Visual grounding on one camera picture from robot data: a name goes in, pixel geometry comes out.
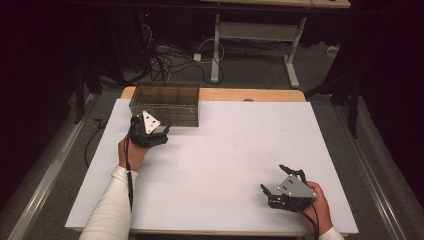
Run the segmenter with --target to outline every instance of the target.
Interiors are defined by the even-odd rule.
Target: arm
[[[336,230],[331,222],[330,207],[321,187],[314,182],[308,182],[308,186],[317,194],[314,203],[307,207],[304,212],[314,220],[315,224],[319,224],[319,240],[341,240],[343,236]],[[308,228],[313,232],[312,224],[302,216]]]
[[[131,208],[128,199],[128,179],[125,169],[125,139],[118,144],[119,165],[96,208],[88,219],[80,239],[127,239],[131,225]],[[149,149],[141,148],[129,141],[128,161],[131,170],[137,170]],[[138,176],[131,171],[133,186]]]

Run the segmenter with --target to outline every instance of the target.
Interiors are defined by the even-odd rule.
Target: person's left hand
[[[127,162],[125,158],[125,144],[126,144],[126,138],[122,139],[118,143],[118,154],[119,154],[119,166],[126,168]],[[131,170],[137,171],[141,164],[144,161],[144,157],[146,156],[147,151],[149,151],[150,148],[142,148],[131,142],[131,140],[128,140],[128,161],[131,165]]]

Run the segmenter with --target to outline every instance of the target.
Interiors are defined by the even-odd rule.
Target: table
[[[290,6],[304,8],[350,8],[348,0],[202,0],[205,2],[262,4],[273,6]],[[289,55],[284,55],[284,62],[292,88],[299,88],[299,81],[293,67],[293,58],[299,46],[300,37],[306,23],[306,17],[300,18],[297,25],[272,25],[240,22],[222,22],[220,14],[216,14],[214,55],[211,69],[211,82],[219,81],[219,39],[261,39],[269,41],[292,42]]]
[[[129,127],[133,90],[127,88],[115,104],[67,228],[84,228],[110,181],[117,164],[116,143]],[[200,99],[200,126],[172,127],[168,143],[149,151],[135,184],[132,232],[306,235],[296,214],[268,207],[259,186],[276,192],[287,177],[279,164],[302,168],[307,179],[319,182],[331,208],[337,209],[332,212],[334,225],[344,234],[358,232],[313,110],[301,92],[202,88]],[[245,99],[254,102],[238,101]]]

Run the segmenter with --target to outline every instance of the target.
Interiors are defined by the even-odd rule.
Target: gray carpet floor
[[[308,49],[302,47],[298,49],[294,66],[301,91],[311,89],[324,80],[333,61],[332,58],[325,55],[327,47],[324,44],[319,44]],[[224,58],[221,62],[224,82],[217,86],[204,83],[202,70],[198,67],[172,73],[169,81],[198,81],[203,87],[290,89],[287,73],[282,66],[281,59],[281,53],[288,51],[289,46],[281,44],[273,51],[249,52],[237,61]],[[225,55],[227,58],[237,58],[243,54],[240,51],[232,53],[231,50],[226,49]],[[172,56],[170,58],[172,58],[173,65],[187,62],[185,58]],[[209,76],[209,65],[196,65],[203,67],[205,77]],[[89,114],[88,121],[72,146],[66,163],[30,229],[27,239],[78,239],[79,237],[79,233],[65,229],[64,225],[87,171],[84,163],[84,150],[89,139],[97,130],[98,122],[94,120],[102,119],[103,123],[107,121],[115,100],[119,98],[122,92],[122,87],[108,80],[103,81],[103,86],[103,93],[98,96],[93,111],[87,113]],[[359,234],[349,236],[347,239],[395,239],[391,235],[387,222],[382,218],[373,189],[370,189],[367,184],[366,176],[364,176],[361,164],[358,161],[358,153],[354,149],[352,141],[360,145],[370,168],[379,181],[380,187],[389,199],[399,224],[404,229],[404,239],[424,239],[423,209],[393,163],[378,131],[372,124],[365,103],[361,100],[359,105],[357,125],[359,138],[352,140],[349,133],[346,132],[346,124],[343,120],[340,120],[340,113],[345,112],[345,107],[331,106],[328,96],[314,96],[310,99],[310,102],[359,228]],[[52,140],[48,148],[60,147],[57,145],[61,142],[60,135],[66,135],[66,125],[71,124],[70,122],[64,123],[63,129],[65,130],[58,133],[59,136]],[[101,136],[102,130],[93,138],[87,149],[88,159],[93,157]],[[51,156],[49,156],[47,149],[1,212],[0,239],[8,238],[50,163]],[[144,239],[173,239],[173,236],[146,235],[143,237]],[[209,238],[201,236],[197,238],[209,239],[210,236]]]

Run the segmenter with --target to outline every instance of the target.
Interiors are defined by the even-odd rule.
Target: desk leg
[[[215,41],[214,41],[212,69],[211,69],[212,83],[217,83],[219,78],[219,24],[220,24],[220,15],[216,14]]]
[[[296,73],[293,68],[293,58],[294,54],[296,53],[296,50],[299,46],[300,37],[303,33],[303,28],[305,27],[306,18],[300,19],[299,24],[297,25],[297,31],[295,33],[293,42],[292,42],[292,48],[290,55],[284,55],[284,63],[286,65],[287,74],[289,75],[289,80],[292,88],[299,88],[299,82],[297,81]]]

